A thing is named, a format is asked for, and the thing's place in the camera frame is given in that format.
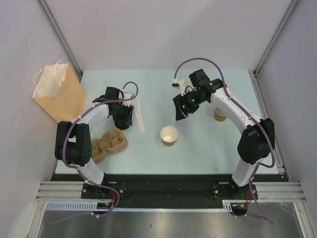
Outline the black plastic cup lid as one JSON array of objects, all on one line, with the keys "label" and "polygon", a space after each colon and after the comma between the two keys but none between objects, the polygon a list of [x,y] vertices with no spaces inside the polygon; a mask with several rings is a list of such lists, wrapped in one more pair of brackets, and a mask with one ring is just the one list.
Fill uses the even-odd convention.
[{"label": "black plastic cup lid", "polygon": [[130,127],[128,124],[115,124],[115,126],[120,130],[126,130]]}]

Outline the single brown paper cup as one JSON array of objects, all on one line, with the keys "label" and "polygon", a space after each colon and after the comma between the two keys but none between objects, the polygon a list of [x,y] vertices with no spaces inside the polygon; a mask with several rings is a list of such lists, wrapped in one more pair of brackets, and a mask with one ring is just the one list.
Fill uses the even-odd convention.
[{"label": "single brown paper cup", "polygon": [[173,146],[178,135],[178,130],[173,126],[165,126],[160,131],[160,138],[165,146]]}]

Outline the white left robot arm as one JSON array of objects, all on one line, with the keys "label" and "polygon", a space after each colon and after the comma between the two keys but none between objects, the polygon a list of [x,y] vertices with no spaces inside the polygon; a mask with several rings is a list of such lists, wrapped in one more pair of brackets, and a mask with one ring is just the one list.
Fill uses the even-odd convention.
[{"label": "white left robot arm", "polygon": [[74,169],[90,185],[98,198],[109,194],[109,185],[104,183],[102,172],[93,161],[91,131],[101,120],[112,117],[114,125],[120,130],[132,126],[134,106],[131,101],[138,95],[125,89],[107,87],[106,92],[96,98],[91,107],[72,121],[57,124],[54,155],[68,168]]}]

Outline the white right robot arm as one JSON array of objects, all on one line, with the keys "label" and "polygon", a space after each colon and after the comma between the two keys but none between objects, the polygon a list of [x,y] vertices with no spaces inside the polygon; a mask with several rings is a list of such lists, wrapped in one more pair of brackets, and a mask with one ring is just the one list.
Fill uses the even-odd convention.
[{"label": "white right robot arm", "polygon": [[234,183],[229,185],[229,195],[240,199],[246,194],[245,185],[254,176],[256,166],[275,148],[274,123],[270,118],[262,119],[241,105],[225,89],[221,79],[210,80],[200,69],[189,75],[191,85],[185,79],[173,79],[172,86],[180,90],[173,98],[176,120],[185,119],[199,109],[203,102],[211,103],[221,110],[238,128],[241,138],[238,143],[240,161],[232,174]]}]

